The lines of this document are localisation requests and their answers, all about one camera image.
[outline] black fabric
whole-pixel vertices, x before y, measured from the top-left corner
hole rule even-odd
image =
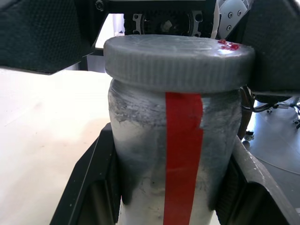
[[[0,30],[2,67],[48,74],[83,56],[74,0],[5,0]]]
[[[300,6],[296,0],[255,0],[243,44],[256,50],[253,91],[300,91]]]

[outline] screw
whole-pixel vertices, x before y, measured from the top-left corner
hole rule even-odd
[[[104,11],[104,3],[103,3],[103,1],[98,0],[98,1],[96,1],[95,5],[96,5],[96,8],[99,11],[101,11],[101,12]]]

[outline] red mark on lid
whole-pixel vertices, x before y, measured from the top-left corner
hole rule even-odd
[[[218,40],[219,44],[222,44],[221,49],[235,51],[240,48],[238,44],[235,44],[233,42],[227,42],[226,40]]]

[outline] table surface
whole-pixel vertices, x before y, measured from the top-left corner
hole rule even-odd
[[[106,74],[0,69],[0,224],[48,225],[73,167],[109,122]]]

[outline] red tape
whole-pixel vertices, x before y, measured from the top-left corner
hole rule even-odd
[[[164,225],[189,225],[203,130],[200,94],[166,93],[167,159]]]

